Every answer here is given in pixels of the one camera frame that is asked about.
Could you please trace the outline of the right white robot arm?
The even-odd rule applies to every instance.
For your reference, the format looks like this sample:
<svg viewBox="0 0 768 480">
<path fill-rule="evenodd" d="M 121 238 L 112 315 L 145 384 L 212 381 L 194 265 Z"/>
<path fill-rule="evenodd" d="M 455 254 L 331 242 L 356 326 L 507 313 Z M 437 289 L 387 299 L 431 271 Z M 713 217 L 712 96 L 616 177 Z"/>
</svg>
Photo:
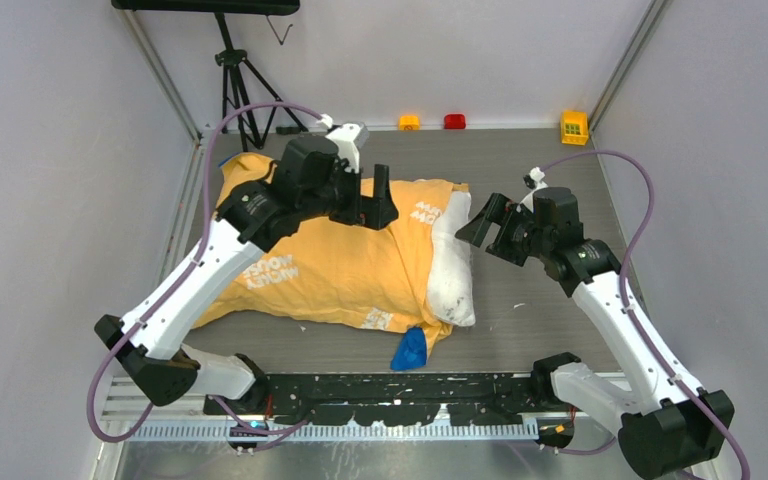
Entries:
<svg viewBox="0 0 768 480">
<path fill-rule="evenodd" d="M 586 237 L 575 195 L 547 187 L 518 203 L 495 193 L 455 236 L 480 246 L 493 225 L 499 230 L 487 253 L 518 266 L 538 259 L 597 328 L 628 383 L 620 388 L 563 352 L 534 362 L 534 403 L 549 411 L 569 404 L 590 416 L 642 479 L 717 458 L 735 413 L 731 399 L 707 390 L 638 310 L 610 247 Z"/>
</svg>

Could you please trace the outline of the white pillow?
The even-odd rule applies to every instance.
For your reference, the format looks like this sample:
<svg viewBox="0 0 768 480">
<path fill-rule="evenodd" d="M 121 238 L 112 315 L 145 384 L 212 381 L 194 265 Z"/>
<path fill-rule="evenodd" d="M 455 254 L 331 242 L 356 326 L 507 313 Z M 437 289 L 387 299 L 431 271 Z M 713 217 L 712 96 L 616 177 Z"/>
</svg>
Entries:
<svg viewBox="0 0 768 480">
<path fill-rule="evenodd" d="M 433 256 L 426 298 L 433 315 L 456 327 L 476 323 L 470 247 L 455 238 L 469 221 L 471 194 L 453 191 L 431 229 Z"/>
</svg>

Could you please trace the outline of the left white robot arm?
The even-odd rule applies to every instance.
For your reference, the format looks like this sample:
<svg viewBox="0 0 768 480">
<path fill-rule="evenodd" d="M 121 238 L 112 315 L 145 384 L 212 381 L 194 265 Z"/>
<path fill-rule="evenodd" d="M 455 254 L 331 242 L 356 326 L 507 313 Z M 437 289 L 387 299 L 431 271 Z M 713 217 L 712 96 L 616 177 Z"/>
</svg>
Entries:
<svg viewBox="0 0 768 480">
<path fill-rule="evenodd" d="M 365 196 L 358 158 L 354 142 L 335 134 L 290 141 L 270 177 L 231 190 L 194 250 L 142 305 L 96 323 L 96 334 L 152 405 L 187 393 L 224 397 L 244 414 L 265 405 L 264 375 L 252 360 L 203 352 L 184 339 L 234 279 L 302 222 L 327 218 L 381 230 L 397 219 L 388 166 L 375 166 Z"/>
</svg>

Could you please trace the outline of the orange pillowcase with white print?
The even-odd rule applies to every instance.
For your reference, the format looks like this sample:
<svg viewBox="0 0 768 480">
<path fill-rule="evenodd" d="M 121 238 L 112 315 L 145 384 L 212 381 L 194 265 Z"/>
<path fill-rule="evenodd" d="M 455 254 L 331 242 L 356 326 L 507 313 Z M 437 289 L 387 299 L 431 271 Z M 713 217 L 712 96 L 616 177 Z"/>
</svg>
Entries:
<svg viewBox="0 0 768 480">
<path fill-rule="evenodd" d="M 444 179 L 393 180 L 390 187 L 399 217 L 386 228 L 303 222 L 238 275 L 195 325 L 250 310 L 395 334 L 420 327 L 432 349 L 457 327 L 438 320 L 426 298 L 431 229 L 453 191 L 471 192 Z"/>
</svg>

